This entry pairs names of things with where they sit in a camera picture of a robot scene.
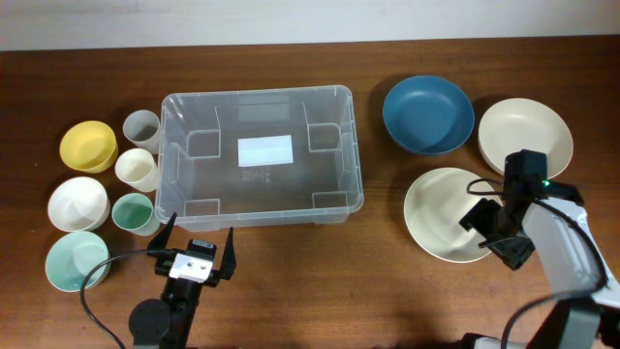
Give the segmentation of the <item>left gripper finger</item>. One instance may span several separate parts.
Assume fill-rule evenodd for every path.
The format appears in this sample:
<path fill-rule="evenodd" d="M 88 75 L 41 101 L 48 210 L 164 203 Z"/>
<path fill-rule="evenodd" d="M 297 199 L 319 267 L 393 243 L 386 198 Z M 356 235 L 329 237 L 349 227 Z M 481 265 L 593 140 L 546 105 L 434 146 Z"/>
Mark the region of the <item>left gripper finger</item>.
<path fill-rule="evenodd" d="M 169 219 L 168 223 L 166 224 L 166 226 L 153 238 L 153 240 L 151 240 L 148 245 L 147 245 L 147 249 L 149 251 L 154 251 L 154 250 L 161 250 L 161 249 L 165 249 L 167 246 L 167 243 L 170 239 L 171 236 L 171 232 L 174 228 L 175 225 L 175 220 L 177 217 L 177 213 L 175 212 Z"/>
<path fill-rule="evenodd" d="M 236 257 L 233 246 L 233 227 L 230 227 L 220 264 L 220 278 L 231 280 L 236 269 Z"/>

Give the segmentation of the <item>beige plate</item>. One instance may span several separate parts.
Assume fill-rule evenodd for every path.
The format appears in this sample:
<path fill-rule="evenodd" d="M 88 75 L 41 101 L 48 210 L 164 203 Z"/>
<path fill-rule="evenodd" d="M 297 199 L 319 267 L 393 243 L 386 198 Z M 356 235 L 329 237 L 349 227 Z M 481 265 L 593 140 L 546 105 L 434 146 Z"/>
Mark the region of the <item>beige plate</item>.
<path fill-rule="evenodd" d="M 506 157 L 522 149 L 546 155 L 547 176 L 554 178 L 571 163 L 572 133 L 563 118 L 538 101 L 509 98 L 491 106 L 480 120 L 480 153 L 499 175 L 504 174 Z"/>

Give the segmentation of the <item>white bowl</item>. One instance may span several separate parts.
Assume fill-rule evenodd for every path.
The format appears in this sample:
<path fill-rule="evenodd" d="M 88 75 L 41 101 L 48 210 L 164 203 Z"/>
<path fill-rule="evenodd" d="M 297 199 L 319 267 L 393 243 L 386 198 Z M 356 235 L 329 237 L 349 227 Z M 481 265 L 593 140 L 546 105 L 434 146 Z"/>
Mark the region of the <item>white bowl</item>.
<path fill-rule="evenodd" d="M 60 184 L 47 204 L 51 224 L 68 233 L 99 228 L 109 212 L 110 201 L 105 187 L 87 176 L 74 177 Z"/>

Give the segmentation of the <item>cream plate front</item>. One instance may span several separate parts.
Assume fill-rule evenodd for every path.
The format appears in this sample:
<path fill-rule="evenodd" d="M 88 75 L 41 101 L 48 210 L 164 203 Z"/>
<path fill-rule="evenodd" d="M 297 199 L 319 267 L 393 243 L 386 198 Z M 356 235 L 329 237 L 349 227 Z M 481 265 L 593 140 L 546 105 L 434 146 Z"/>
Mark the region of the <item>cream plate front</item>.
<path fill-rule="evenodd" d="M 458 168 L 439 168 L 419 176 L 404 199 L 403 215 L 414 241 L 434 257 L 457 264 L 472 263 L 490 254 L 480 248 L 483 236 L 475 229 L 466 230 L 459 221 L 481 199 L 466 191 L 490 192 L 491 186 L 480 182 L 477 174 Z"/>

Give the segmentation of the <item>blue plate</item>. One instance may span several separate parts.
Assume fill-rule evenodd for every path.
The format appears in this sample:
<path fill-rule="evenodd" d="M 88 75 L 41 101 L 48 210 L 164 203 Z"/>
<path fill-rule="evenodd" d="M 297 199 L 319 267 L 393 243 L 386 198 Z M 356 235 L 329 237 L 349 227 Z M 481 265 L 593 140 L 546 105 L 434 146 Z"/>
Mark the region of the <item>blue plate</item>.
<path fill-rule="evenodd" d="M 389 91 L 383 121 L 400 147 L 433 156 L 450 153 L 467 142 L 476 118 L 470 99 L 456 84 L 436 76 L 415 76 Z"/>

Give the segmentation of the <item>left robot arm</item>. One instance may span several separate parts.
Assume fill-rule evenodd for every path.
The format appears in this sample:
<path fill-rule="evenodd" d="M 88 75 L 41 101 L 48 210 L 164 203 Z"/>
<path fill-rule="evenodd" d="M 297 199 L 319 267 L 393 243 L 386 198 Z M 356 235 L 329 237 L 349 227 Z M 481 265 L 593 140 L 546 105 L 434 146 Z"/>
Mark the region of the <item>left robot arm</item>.
<path fill-rule="evenodd" d="M 217 246 L 210 242 L 191 239 L 184 250 L 168 249 L 175 219 L 172 216 L 147 245 L 148 255 L 156 259 L 155 273 L 167 281 L 158 299 L 142 301 L 130 315 L 135 348 L 184 348 L 202 289 L 231 279 L 236 268 L 233 230 L 228 232 L 219 269 L 213 267 Z"/>

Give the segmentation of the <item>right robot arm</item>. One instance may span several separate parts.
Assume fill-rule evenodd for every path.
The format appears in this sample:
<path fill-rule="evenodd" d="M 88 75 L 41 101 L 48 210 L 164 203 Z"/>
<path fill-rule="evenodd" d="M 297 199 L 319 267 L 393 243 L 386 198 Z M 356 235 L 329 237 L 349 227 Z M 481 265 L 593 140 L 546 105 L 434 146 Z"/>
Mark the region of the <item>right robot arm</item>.
<path fill-rule="evenodd" d="M 476 230 L 512 270 L 538 254 L 551 293 L 530 301 L 509 319 L 501 337 L 466 333 L 461 348 L 513 348 L 512 328 L 528 310 L 548 302 L 554 307 L 526 342 L 528 348 L 589 348 L 596 340 L 619 347 L 619 283 L 606 265 L 587 224 L 577 188 L 547 177 L 546 156 L 522 149 L 507 156 L 498 193 L 480 200 L 459 221 Z"/>

